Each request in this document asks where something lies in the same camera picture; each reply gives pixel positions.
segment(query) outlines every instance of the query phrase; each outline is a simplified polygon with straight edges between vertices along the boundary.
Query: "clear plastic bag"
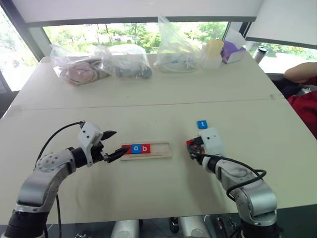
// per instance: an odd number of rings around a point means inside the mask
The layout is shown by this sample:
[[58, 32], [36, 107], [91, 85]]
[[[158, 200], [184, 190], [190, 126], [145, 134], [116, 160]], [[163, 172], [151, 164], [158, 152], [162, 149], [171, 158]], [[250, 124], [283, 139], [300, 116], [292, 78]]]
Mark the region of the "clear plastic bag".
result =
[[154, 66], [163, 72], [185, 73], [199, 68], [201, 52], [198, 46], [181, 35], [166, 17], [158, 17], [162, 41]]
[[134, 44], [122, 44], [109, 47], [111, 63], [117, 77], [150, 78], [152, 70], [145, 50]]
[[107, 77], [112, 72], [112, 65], [107, 51], [97, 48], [93, 55], [74, 52], [61, 46], [51, 45], [51, 59], [57, 76], [72, 84], [81, 85]]

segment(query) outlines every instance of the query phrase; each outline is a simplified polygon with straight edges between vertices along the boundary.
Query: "purple box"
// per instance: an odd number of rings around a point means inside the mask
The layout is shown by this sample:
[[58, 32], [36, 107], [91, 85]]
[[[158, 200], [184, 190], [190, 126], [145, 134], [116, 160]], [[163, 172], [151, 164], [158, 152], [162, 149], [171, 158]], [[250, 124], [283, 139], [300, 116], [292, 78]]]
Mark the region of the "purple box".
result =
[[223, 42], [224, 45], [221, 51], [221, 57], [224, 63], [233, 63], [243, 58], [243, 55], [246, 51], [245, 48], [241, 47], [240, 49], [237, 49], [233, 43], [229, 41]]

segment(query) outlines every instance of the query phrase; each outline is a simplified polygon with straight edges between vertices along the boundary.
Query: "window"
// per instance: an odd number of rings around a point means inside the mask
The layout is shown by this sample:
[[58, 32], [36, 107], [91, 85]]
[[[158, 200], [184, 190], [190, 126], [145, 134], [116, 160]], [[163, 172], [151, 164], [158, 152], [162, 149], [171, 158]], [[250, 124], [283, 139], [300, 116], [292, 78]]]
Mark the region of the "window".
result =
[[37, 60], [0, 7], [0, 71], [12, 91], [20, 90]]
[[265, 73], [284, 73], [301, 63], [317, 61], [317, 50], [314, 49], [261, 42], [247, 42], [246, 46], [252, 56], [258, 46], [268, 48], [267, 55], [259, 63]]
[[[222, 39], [228, 22], [176, 22], [180, 32], [190, 39], [204, 43]], [[92, 25], [48, 26], [44, 30], [52, 44], [74, 51], [89, 52], [96, 45], [132, 43], [155, 54], [160, 44], [157, 23], [112, 23]]]

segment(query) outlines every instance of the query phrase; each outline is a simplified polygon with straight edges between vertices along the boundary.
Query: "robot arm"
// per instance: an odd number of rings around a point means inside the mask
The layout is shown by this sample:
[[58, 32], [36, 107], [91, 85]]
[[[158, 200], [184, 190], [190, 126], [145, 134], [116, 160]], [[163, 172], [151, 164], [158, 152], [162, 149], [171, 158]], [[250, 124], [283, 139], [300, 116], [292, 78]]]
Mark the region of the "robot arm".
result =
[[200, 131], [199, 137], [187, 141], [187, 146], [192, 159], [215, 174], [227, 195], [235, 201], [242, 220], [243, 236], [278, 238], [277, 199], [268, 184], [258, 178], [258, 171], [226, 158], [215, 128]]
[[61, 182], [79, 167], [90, 167], [102, 160], [110, 163], [128, 150], [120, 148], [111, 155], [103, 152], [104, 146], [100, 141], [115, 133], [102, 132], [97, 126], [86, 122], [78, 136], [81, 147], [71, 147], [41, 157], [21, 187], [8, 227], [1, 238], [42, 237]]

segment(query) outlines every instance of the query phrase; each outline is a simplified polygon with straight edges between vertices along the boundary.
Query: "person's arm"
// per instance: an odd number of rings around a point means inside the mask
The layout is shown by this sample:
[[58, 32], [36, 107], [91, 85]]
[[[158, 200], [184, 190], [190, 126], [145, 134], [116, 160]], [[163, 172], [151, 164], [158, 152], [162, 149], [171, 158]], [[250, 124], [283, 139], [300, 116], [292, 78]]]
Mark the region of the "person's arm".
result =
[[307, 83], [317, 77], [317, 62], [301, 63], [286, 70], [284, 78], [294, 83]]

